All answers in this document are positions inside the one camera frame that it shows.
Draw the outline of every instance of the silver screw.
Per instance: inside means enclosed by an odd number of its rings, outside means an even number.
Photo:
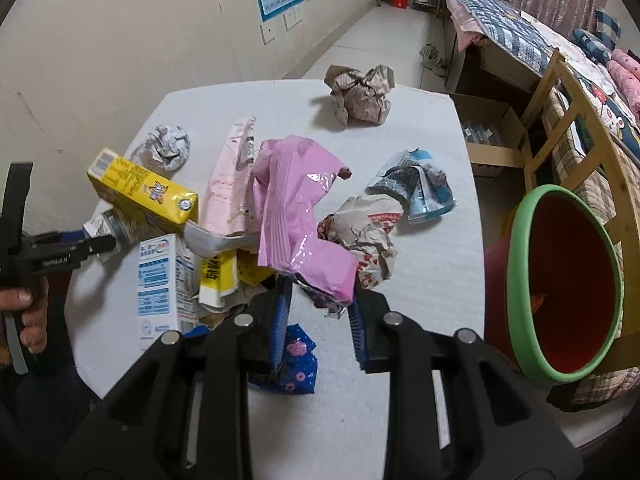
[[[478,339],[476,333],[470,328],[461,328],[460,330],[458,330],[457,336],[460,341],[467,344],[471,344],[475,342],[476,339]]]
[[[242,314],[238,314],[234,318],[234,323],[238,326],[249,326],[253,322],[254,322],[254,316],[252,316],[251,314],[242,313]]]
[[[398,326],[402,323],[402,314],[399,312],[387,312],[383,317],[382,321],[391,326]]]
[[[178,341],[180,341],[180,333],[175,330],[167,330],[167,332],[162,334],[160,338],[165,345],[175,345]]]

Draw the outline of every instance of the table top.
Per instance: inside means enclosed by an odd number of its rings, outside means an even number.
[[[200,195],[229,128],[256,117],[256,146],[299,135],[316,140],[353,172],[338,179],[316,206],[316,219],[364,192],[377,170],[400,150],[423,148],[447,173],[457,207],[419,226],[400,222],[391,279],[376,290],[392,310],[424,329],[453,334],[463,326],[482,334],[484,270],[478,198],[453,102],[444,94],[396,87],[385,124],[350,124],[342,130],[329,89],[320,80],[232,83],[172,92],[129,146],[158,124],[179,124],[191,136],[191,155],[174,180]],[[96,211],[106,208],[98,204]],[[65,316],[78,374],[100,397],[140,357],[137,325],[138,252],[106,264],[86,262],[72,277]],[[250,429],[256,479],[381,478],[388,415],[388,374],[367,376],[354,357],[348,316],[332,319],[294,290],[289,323],[316,341],[316,392],[278,396],[250,391]],[[444,421],[442,395],[436,392]],[[441,441],[448,441],[446,425]]]

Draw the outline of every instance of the green rim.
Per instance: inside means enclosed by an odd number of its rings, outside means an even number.
[[[538,202],[549,193],[562,193],[584,211],[591,224],[600,234],[609,254],[611,267],[616,280],[615,313],[609,333],[600,351],[579,370],[563,373],[555,370],[546,360],[533,325],[533,315],[529,295],[529,234],[531,222]],[[571,191],[551,184],[539,186],[531,191],[520,203],[511,227],[509,258],[507,262],[507,318],[511,347],[518,366],[531,380],[541,384],[573,383],[593,372],[609,351],[616,335],[616,328],[622,316],[622,276],[613,244],[604,227],[593,215],[589,207]]]

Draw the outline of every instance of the wooden bed rail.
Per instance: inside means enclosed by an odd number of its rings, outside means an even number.
[[[535,156],[532,156],[528,136],[525,135],[522,139],[520,150],[524,157],[526,190],[529,192],[536,186],[536,170],[551,155],[553,148],[562,139],[574,119],[580,116],[593,139],[594,146],[561,182],[561,186],[575,190],[599,166],[604,168],[616,209],[616,216],[607,222],[605,228],[614,244],[620,242],[623,259],[622,335],[615,340],[596,372],[611,372],[640,366],[640,216],[628,191],[633,184],[629,182],[622,170],[615,143],[610,138],[609,131],[600,121],[579,81],[565,65],[564,58],[558,49],[554,51],[521,121],[525,130],[528,131],[535,119],[540,116],[546,98],[558,79],[571,97],[571,105],[550,131],[550,125],[545,124],[547,140]]]

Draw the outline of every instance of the pair of shoes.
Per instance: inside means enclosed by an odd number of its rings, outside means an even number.
[[[447,63],[431,43],[427,43],[420,49],[420,55],[422,56],[420,64],[427,70],[433,70],[433,73],[439,77],[447,75]]]

